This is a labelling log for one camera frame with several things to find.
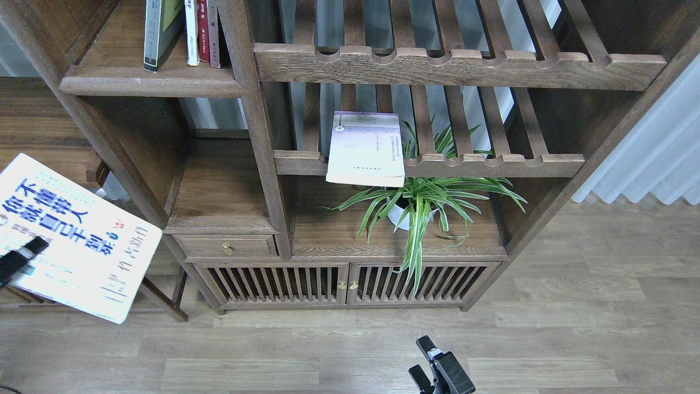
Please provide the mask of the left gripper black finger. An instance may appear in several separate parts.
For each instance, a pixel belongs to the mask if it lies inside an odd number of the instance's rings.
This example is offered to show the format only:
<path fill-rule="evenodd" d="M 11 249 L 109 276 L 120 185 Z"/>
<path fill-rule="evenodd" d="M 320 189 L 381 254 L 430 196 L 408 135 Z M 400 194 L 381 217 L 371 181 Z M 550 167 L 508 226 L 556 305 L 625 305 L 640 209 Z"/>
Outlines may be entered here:
<path fill-rule="evenodd" d="M 49 247 L 49 242 L 40 236 L 34 237 L 30 242 L 17 250 L 10 250 L 1 259 L 1 288 L 10 284 L 13 275 L 17 274 L 35 256 Z"/>

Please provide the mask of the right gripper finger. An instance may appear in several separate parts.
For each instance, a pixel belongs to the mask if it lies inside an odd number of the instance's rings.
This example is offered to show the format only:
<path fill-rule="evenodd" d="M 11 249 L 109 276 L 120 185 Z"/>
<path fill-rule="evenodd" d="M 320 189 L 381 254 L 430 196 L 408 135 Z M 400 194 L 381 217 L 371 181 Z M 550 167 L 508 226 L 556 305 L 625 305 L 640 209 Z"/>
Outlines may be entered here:
<path fill-rule="evenodd" d="M 432 381 L 428 379 L 427 374 L 420 365 L 413 365 L 413 367 L 410 367 L 409 374 L 418 387 L 418 393 L 430 394 L 434 392 Z"/>
<path fill-rule="evenodd" d="M 442 352 L 430 337 L 424 335 L 416 344 L 430 364 L 434 377 L 431 379 L 433 393 L 472 393 L 475 385 L 465 373 L 452 352 Z"/>

